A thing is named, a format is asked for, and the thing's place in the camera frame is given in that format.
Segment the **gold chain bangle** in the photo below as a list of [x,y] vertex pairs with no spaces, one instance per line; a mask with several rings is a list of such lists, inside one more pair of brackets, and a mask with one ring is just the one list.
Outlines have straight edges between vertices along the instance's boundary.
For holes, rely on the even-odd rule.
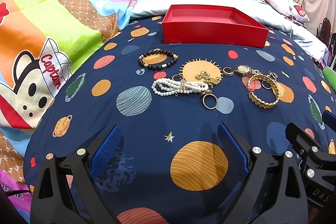
[[250,88],[253,82],[259,81],[261,90],[249,91],[249,99],[262,109],[274,108],[280,100],[280,91],[277,85],[277,76],[274,73],[268,75],[254,75],[249,78],[246,89]]

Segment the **gold wristwatch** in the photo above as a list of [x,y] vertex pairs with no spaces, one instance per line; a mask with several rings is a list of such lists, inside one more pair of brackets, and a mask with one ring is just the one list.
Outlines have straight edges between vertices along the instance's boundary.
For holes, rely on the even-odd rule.
[[239,65],[235,68],[234,73],[237,75],[252,77],[254,75],[262,75],[262,73],[257,69],[252,69],[248,65]]

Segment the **small gold hoop earring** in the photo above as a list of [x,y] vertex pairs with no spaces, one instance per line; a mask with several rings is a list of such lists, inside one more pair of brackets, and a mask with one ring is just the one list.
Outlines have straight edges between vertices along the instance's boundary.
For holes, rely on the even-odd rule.
[[181,80],[184,80],[184,77],[183,75],[173,75],[173,77],[171,78],[173,81],[181,81]]

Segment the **green plush toy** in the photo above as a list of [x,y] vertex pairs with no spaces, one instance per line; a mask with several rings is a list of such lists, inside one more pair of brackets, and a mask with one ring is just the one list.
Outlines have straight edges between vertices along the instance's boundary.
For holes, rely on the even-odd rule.
[[325,67],[322,73],[336,93],[336,72],[329,67]]

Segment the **dark wooden chair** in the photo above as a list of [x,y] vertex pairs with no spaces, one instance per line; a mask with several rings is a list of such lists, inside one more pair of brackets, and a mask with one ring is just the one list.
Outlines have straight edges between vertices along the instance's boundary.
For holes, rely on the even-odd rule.
[[328,18],[324,18],[317,28],[317,38],[322,41],[331,52],[335,46],[335,33],[331,33],[331,22]]

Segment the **navy planet print bedsheet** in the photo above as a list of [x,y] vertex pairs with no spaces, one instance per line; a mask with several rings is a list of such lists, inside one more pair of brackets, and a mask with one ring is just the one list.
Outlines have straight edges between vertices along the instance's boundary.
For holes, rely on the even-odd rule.
[[[222,76],[248,65],[277,74],[280,100],[256,106],[248,78]],[[155,80],[201,71],[221,82],[214,97],[158,95]],[[157,19],[138,20],[97,50],[70,78],[45,112],[27,146],[24,177],[35,186],[45,156],[68,156],[115,124],[120,142],[95,184],[122,223],[217,223],[242,179],[229,165],[218,125],[281,155],[295,123],[327,150],[335,133],[322,121],[335,112],[335,92],[311,57],[287,34],[271,28],[263,49],[221,44],[164,44]]]

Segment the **pink cartoon plush pillow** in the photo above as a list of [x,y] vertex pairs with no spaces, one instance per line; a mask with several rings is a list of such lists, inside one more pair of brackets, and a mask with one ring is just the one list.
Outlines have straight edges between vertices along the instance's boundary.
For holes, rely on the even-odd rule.
[[287,18],[294,19],[301,24],[310,22],[307,13],[303,8],[293,0],[265,0],[277,12],[286,16]]

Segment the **red cardboard box tray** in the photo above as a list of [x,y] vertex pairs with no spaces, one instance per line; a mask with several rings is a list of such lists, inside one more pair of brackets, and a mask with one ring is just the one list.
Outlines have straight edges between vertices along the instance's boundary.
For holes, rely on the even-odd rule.
[[165,44],[229,44],[263,48],[268,28],[233,7],[172,5],[162,21]]

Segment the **colourful monkey cartoon blanket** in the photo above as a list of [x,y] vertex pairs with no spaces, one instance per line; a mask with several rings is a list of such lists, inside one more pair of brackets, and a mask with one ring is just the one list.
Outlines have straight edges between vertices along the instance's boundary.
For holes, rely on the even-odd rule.
[[137,0],[1,0],[1,188],[24,223],[27,145],[60,89],[127,26]]

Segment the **light blue pillow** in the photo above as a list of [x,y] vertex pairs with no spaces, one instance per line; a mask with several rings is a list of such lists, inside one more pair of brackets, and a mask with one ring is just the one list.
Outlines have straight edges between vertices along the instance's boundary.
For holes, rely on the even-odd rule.
[[132,19],[165,15],[171,5],[210,5],[234,7],[267,27],[286,33],[310,57],[326,61],[329,54],[324,45],[307,29],[298,26],[270,5],[258,0],[138,0],[131,12]]

